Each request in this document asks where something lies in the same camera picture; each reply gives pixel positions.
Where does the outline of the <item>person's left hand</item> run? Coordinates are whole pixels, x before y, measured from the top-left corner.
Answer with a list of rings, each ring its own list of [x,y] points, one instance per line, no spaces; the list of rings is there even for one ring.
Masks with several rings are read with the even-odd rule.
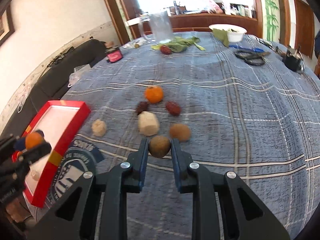
[[[21,203],[20,198],[15,198],[5,209],[11,219],[16,223],[25,222],[28,218],[32,217],[29,209]]]

